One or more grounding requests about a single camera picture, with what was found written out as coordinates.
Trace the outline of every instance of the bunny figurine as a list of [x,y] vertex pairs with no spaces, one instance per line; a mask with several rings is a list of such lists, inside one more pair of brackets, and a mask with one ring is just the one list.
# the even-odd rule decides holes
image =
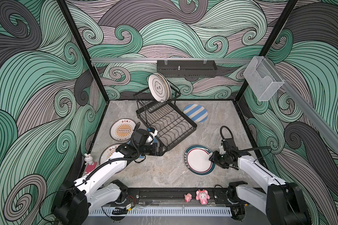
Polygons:
[[208,203],[207,199],[210,199],[209,195],[208,195],[208,191],[203,189],[196,191],[196,200],[200,200],[200,203],[202,205],[206,205]]
[[185,195],[184,195],[185,202],[190,202],[191,196],[192,196],[192,195],[191,195],[190,193],[185,194]]
[[86,161],[85,165],[87,164],[93,165],[94,164],[93,157],[90,156],[90,154],[84,154],[84,155],[85,155],[84,161]]

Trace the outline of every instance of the dish rack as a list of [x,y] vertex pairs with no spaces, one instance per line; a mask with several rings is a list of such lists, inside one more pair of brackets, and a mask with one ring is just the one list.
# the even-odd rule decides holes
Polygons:
[[165,148],[163,153],[179,144],[197,127],[196,123],[176,106],[175,99],[180,96],[180,92],[174,84],[170,81],[169,83],[173,98],[163,103],[153,98],[149,88],[134,94],[138,106],[137,116],[147,128],[153,127],[158,131],[156,138]]

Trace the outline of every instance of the white mesh basket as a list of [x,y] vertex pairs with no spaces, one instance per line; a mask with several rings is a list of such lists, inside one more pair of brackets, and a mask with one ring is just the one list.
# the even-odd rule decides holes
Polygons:
[[272,61],[264,56],[253,57],[244,71],[244,77],[258,101],[269,101],[284,84],[280,72]]

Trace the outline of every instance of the pink pig figurine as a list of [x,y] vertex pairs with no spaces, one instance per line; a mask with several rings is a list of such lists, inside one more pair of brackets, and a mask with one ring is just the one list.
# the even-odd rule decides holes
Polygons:
[[210,199],[209,195],[208,195],[208,191],[203,189],[196,191],[196,200],[200,200],[200,203],[202,205],[206,205],[208,203],[207,199]]
[[190,202],[191,194],[190,194],[190,193],[185,194],[185,195],[184,195],[184,199],[185,199],[185,202]]

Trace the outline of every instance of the wall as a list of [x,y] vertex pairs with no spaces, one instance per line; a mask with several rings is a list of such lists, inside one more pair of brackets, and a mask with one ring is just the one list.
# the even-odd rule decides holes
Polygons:
[[55,0],[0,0],[0,225],[46,224],[41,200],[79,173],[98,126],[105,102],[73,40]]
[[[268,57],[338,134],[338,1],[294,9]],[[336,150],[283,89],[258,102],[248,87],[239,105],[257,144],[273,149],[269,169],[302,187],[312,224],[338,224]]]
[[[67,0],[91,57],[252,58],[287,1]],[[148,87],[155,64],[97,64],[111,99]],[[169,79],[182,99],[234,99],[245,65],[218,65],[216,78]]]

